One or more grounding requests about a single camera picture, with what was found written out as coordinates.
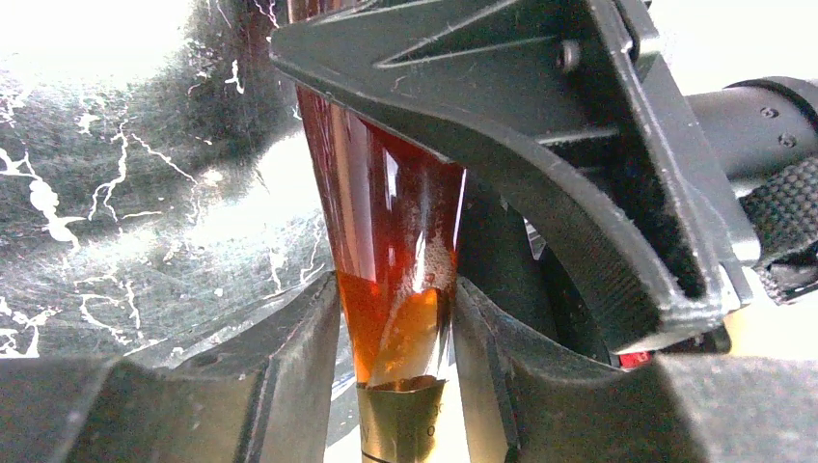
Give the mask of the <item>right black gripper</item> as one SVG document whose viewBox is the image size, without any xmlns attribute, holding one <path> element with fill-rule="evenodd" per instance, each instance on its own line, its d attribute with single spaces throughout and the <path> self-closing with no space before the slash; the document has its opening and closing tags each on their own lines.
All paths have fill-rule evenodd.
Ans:
<svg viewBox="0 0 818 463">
<path fill-rule="evenodd" d="M 684 96 L 653 76 L 639 96 L 613 158 L 613 199 L 650 248 L 660 286 L 614 320 L 617 355 L 718 329 L 758 298 L 750 274 L 817 239 L 815 178 L 791 201 L 782 184 L 817 166 L 815 83 L 764 77 Z"/>
</svg>

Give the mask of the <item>dark bottle gold cap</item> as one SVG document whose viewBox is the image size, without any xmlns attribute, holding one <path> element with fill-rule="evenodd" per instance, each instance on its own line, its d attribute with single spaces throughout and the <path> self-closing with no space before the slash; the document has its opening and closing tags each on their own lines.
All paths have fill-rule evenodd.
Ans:
<svg viewBox="0 0 818 463">
<path fill-rule="evenodd" d="M 448 376 L 466 172 L 296 93 L 351 341 L 361 457 L 465 461 Z"/>
</svg>

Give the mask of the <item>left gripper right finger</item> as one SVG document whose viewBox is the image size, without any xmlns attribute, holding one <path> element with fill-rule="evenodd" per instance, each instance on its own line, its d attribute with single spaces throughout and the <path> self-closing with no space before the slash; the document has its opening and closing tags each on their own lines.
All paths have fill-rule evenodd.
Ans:
<svg viewBox="0 0 818 463">
<path fill-rule="evenodd" d="M 475 462 L 813 462 L 817 365 L 661 355 L 622 371 L 579 355 L 460 279 L 453 335 Z"/>
</svg>

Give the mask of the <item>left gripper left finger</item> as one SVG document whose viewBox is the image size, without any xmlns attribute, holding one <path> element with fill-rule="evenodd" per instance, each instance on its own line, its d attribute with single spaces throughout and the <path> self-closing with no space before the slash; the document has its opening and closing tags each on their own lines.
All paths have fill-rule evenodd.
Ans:
<svg viewBox="0 0 818 463">
<path fill-rule="evenodd" d="M 5 462 L 319 462 L 340 332 L 336 277 L 180 366 L 5 359 Z"/>
</svg>

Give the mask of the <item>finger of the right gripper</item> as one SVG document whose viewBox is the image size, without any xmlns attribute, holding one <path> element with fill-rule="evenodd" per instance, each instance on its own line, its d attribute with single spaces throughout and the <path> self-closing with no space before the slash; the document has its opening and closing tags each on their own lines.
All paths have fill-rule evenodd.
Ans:
<svg viewBox="0 0 818 463">
<path fill-rule="evenodd" d="M 489 183 L 629 353 L 748 305 L 760 253 L 659 38 L 642 1 L 366 1 L 276 30 L 270 55 Z"/>
</svg>

